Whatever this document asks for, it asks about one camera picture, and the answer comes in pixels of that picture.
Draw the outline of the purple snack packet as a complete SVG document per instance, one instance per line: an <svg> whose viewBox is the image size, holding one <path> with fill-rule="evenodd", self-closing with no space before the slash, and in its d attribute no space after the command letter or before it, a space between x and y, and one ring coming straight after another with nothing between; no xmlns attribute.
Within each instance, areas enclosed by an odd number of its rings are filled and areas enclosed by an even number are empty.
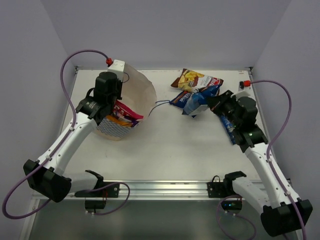
<svg viewBox="0 0 320 240"><path fill-rule="evenodd" d="M136 125L138 125L139 123L140 123L139 121L133 120L133 121L130 121L130 122L129 122L129 126L130 126L131 128L133 128L133 127L135 127Z"/></svg>

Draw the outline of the orange snack packet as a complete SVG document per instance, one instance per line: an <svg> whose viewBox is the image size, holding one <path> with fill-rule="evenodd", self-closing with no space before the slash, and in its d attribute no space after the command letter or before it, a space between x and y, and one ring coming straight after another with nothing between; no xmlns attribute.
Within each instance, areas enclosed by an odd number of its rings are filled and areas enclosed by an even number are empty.
<svg viewBox="0 0 320 240"><path fill-rule="evenodd" d="M123 127L130 127L130 128L132 127L131 121L124 121L124 120L118 119L112 115L107 115L106 119L117 124L117 125L123 126Z"/></svg>

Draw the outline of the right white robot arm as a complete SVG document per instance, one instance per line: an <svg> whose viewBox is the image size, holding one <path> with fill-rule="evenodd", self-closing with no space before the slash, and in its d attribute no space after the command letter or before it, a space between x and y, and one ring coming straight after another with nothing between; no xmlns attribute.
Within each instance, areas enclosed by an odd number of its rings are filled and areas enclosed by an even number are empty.
<svg viewBox="0 0 320 240"><path fill-rule="evenodd" d="M249 96L236 97L231 91L207 97L210 110L225 117L234 127L236 144L255 168L264 186L256 187L242 171L232 172L223 179L223 192L230 197L243 197L260 215L264 230L271 237L302 230L313 211L311 202L302 200L285 178L264 132L256 123L256 101Z"/></svg>

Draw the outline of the aluminium mounting rail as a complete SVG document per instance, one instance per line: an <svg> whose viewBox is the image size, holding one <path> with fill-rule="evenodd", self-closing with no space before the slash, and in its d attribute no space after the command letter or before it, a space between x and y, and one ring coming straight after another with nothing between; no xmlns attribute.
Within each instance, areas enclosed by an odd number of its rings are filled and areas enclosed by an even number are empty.
<svg viewBox="0 0 320 240"><path fill-rule="evenodd" d="M207 182L203 180L188 181L128 181L127 185L120 184L118 199L125 199L127 195L131 200L206 200L209 198ZM74 192L69 192L62 199L75 198Z"/></svg>

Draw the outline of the blue white snack bag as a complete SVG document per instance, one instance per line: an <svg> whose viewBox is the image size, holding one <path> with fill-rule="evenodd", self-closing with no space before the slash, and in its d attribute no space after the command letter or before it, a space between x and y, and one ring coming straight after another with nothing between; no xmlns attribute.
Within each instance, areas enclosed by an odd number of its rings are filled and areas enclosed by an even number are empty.
<svg viewBox="0 0 320 240"><path fill-rule="evenodd" d="M220 116L219 117L222 125L224 126L225 130L226 130L226 133L230 139L230 142L232 145L235 145L236 144L236 139L233 135L233 131L234 131L234 126L233 124L225 117L225 116Z"/></svg>

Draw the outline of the left black base bracket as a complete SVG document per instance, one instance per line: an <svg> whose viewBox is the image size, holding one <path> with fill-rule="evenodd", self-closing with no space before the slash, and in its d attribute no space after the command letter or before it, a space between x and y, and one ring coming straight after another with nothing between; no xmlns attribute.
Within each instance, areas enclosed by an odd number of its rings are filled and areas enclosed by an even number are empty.
<svg viewBox="0 0 320 240"><path fill-rule="evenodd" d="M101 213L106 207L108 198L117 198L119 191L119 182L106 182L99 173L85 170L84 179L76 181L73 193L76 198L85 199L85 210L95 215Z"/></svg>

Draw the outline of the dark blue chip bag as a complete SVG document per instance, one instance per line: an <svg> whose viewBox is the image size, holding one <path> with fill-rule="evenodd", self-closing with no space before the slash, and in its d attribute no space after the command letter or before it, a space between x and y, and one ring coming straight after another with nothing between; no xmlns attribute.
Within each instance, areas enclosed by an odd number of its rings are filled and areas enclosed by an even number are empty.
<svg viewBox="0 0 320 240"><path fill-rule="evenodd" d="M191 92L182 91L174 99L169 101L170 105L183 109L186 106L187 101L192 96Z"/></svg>

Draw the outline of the black base bracket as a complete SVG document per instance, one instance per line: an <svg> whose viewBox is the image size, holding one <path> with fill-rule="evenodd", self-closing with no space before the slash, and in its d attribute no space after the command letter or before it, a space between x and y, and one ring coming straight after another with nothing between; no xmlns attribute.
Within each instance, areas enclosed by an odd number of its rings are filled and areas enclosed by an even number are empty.
<svg viewBox="0 0 320 240"><path fill-rule="evenodd" d="M117 198L119 191L119 182L106 182L99 173L85 170L84 179L76 181L73 193L76 198L85 199L85 210L95 215L101 213L106 207L108 198Z"/></svg>
<svg viewBox="0 0 320 240"><path fill-rule="evenodd" d="M222 199L236 195L232 187L232 181L246 176L242 171L228 173L224 176L223 180L221 180L218 175L215 175L211 181L206 183L208 197ZM236 200L224 200L220 206L224 211L239 213L243 206L242 198L238 197Z"/></svg>

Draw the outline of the blue patterned paper bag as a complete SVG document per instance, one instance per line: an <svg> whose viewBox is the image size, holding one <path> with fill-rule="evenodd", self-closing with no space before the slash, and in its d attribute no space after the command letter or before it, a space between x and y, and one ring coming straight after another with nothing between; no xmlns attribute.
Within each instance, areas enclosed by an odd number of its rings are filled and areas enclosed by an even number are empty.
<svg viewBox="0 0 320 240"><path fill-rule="evenodd" d="M157 102L157 94L152 82L127 63L124 67L121 97L122 99L118 101L144 117L139 121L139 124L149 117ZM125 127L113 123L105 117L94 132L106 139L119 141L138 125Z"/></svg>

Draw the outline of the right black base bracket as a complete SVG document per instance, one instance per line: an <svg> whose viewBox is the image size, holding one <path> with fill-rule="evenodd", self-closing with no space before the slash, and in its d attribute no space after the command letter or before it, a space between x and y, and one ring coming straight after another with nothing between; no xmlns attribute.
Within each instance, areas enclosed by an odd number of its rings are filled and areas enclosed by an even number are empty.
<svg viewBox="0 0 320 240"><path fill-rule="evenodd" d="M228 173L224 176L223 180L221 180L218 175L215 175L211 181L206 183L208 197L222 199L236 195L232 187L232 181L246 176L242 171ZM224 211L239 213L243 206L242 198L238 197L236 200L224 200L220 206Z"/></svg>

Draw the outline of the brown cassava chips bag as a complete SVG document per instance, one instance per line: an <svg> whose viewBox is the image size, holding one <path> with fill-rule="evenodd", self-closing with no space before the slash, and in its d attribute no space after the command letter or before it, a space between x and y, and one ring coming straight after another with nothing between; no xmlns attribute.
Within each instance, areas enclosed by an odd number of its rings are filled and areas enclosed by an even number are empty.
<svg viewBox="0 0 320 240"><path fill-rule="evenodd" d="M198 89L210 86L222 85L223 79L205 75L187 68L184 68L179 77L170 85L182 91L194 92Z"/></svg>

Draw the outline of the blue Doritos chip bag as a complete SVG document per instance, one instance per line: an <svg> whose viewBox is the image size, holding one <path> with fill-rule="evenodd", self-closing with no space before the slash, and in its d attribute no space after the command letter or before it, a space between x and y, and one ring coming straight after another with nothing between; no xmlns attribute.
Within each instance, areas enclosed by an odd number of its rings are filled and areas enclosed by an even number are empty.
<svg viewBox="0 0 320 240"><path fill-rule="evenodd" d="M193 93L187 100L182 115L195 117L196 115L204 112L208 108L206 98L216 97L220 92L222 85L212 85L199 88L197 92Z"/></svg>

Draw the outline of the pink Real snack packet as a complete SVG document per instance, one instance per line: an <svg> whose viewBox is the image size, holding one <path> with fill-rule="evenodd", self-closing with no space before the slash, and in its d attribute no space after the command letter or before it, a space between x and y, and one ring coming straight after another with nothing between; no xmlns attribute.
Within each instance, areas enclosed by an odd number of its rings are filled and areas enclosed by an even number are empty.
<svg viewBox="0 0 320 240"><path fill-rule="evenodd" d="M129 108L127 105L117 100L113 108L113 115L118 119L126 119L128 121L141 121L144 119L143 115L140 115Z"/></svg>

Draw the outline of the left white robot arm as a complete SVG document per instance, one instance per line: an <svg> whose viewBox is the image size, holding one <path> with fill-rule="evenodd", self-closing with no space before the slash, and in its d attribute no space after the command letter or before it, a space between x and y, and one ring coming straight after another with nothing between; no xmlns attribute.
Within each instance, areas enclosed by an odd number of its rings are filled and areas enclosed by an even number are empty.
<svg viewBox="0 0 320 240"><path fill-rule="evenodd" d="M113 72L101 72L95 87L82 99L71 122L51 147L37 160L27 160L23 166L29 186L59 203L69 193L89 192L92 196L103 193L103 177L92 170L73 177L64 176L71 158L85 138L106 122L121 98L122 82Z"/></svg>

